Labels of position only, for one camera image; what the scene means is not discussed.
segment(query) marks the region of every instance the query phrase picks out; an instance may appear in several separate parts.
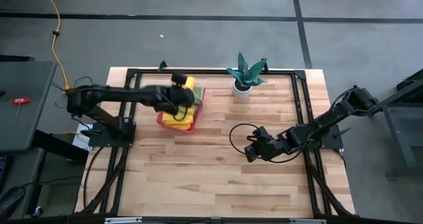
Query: potted plant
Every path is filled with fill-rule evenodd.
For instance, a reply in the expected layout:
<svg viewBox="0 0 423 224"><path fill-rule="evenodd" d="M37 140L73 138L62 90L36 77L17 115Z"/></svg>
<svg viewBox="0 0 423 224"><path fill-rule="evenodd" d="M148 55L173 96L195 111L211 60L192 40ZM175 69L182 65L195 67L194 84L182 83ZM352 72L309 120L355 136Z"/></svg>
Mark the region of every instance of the potted plant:
<svg viewBox="0 0 423 224"><path fill-rule="evenodd" d="M233 95L237 98L246 98L250 95L253 86L266 81L257 77L266 65L266 59L255 63L250 69L241 53L238 54L238 71L227 68L227 71L235 78L233 81Z"/></svg>

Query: red screwdriver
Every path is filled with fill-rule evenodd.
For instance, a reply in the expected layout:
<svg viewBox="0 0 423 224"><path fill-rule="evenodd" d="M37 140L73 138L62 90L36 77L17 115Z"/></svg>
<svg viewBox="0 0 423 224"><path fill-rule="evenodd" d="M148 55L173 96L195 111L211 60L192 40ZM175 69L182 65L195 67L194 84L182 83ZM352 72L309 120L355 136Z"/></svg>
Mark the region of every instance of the red screwdriver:
<svg viewBox="0 0 423 224"><path fill-rule="evenodd" d="M30 103L30 102L31 102L31 99L30 98L15 98L15 99L12 100L12 104L15 104L15 105L18 104L19 105L18 112L16 113L15 123L18 122L18 117L19 117L19 112L20 112L20 106L22 104L27 104L27 103Z"/></svg>

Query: stacked cloth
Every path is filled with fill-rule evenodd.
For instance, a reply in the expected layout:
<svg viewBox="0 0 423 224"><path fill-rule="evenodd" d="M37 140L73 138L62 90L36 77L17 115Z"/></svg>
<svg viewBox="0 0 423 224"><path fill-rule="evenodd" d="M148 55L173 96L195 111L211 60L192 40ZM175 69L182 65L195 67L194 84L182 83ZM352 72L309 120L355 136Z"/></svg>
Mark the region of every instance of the stacked cloth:
<svg viewBox="0 0 423 224"><path fill-rule="evenodd" d="M194 118L197 116L198 110L200 109L201 99L204 93L204 87L194 85L195 78L188 76L185 87L194 92L195 103L190 108L179 106L179 113L175 116L164 113L162 123L170 128L176 128L180 130L188 130L194 123Z"/></svg>

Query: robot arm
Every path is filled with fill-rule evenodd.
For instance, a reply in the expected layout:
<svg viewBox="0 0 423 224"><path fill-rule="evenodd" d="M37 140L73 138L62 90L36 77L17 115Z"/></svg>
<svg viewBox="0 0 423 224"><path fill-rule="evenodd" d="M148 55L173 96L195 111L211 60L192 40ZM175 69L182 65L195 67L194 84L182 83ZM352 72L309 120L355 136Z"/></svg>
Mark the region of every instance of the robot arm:
<svg viewBox="0 0 423 224"><path fill-rule="evenodd" d="M89 113L98 103L140 102L154 107L156 112L178 114L178 107L191 107L194 94L190 89L177 86L149 85L140 89L125 89L100 85L81 86L68 92L67 111L81 117Z"/></svg>
<svg viewBox="0 0 423 224"><path fill-rule="evenodd" d="M179 113L179 106L191 107L194 103L194 93L182 88L186 76L174 73L173 85L148 85L140 89L126 89L101 85L85 85L67 91L67 111L74 116L86 115L107 127L114 137L131 133L132 124L125 122L123 117L114 117L97 106L104 101L139 102L151 106L156 112L166 112L172 115Z"/></svg>
<svg viewBox="0 0 423 224"><path fill-rule="evenodd" d="M248 161L253 162L257 157L271 161L278 155L290 155L302 150L310 143L321 141L333 125L351 115L365 116L378 103L366 89L357 86L338 98L342 100L334 103L329 111L308 124L294 126L279 133L276 138L269 135L264 127L254 130L253 135L247 137L252 141L251 145L244 148Z"/></svg>

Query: yellow cable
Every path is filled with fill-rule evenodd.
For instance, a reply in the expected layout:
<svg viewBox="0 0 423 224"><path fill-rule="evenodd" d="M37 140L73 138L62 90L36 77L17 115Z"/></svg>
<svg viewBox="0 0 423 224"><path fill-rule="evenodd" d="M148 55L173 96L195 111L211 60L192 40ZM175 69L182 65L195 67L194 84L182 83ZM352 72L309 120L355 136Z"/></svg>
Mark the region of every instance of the yellow cable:
<svg viewBox="0 0 423 224"><path fill-rule="evenodd" d="M81 133L79 133L79 132L75 132L75 131L65 131L65 132L62 132L61 134L75 134L75 135L82 135Z"/></svg>
<svg viewBox="0 0 423 224"><path fill-rule="evenodd" d="M53 0L50 0L50 2L52 3L54 10L56 10L56 14L58 15L58 27L56 28L56 32L59 32L59 30L60 30L60 14L59 14L58 8L56 7L56 4L54 4ZM67 77L66 77L66 74L65 74L65 69L63 68L63 65L61 64L58 56L56 55L56 51L54 49L54 47L56 45L56 38L57 37L58 36L56 34L54 34L53 43L52 43L52 52L53 52L54 58L56 59L57 63L60 66L61 73L63 74L63 79L65 80L65 91L66 91L66 90L70 89L71 87L67 83Z"/></svg>

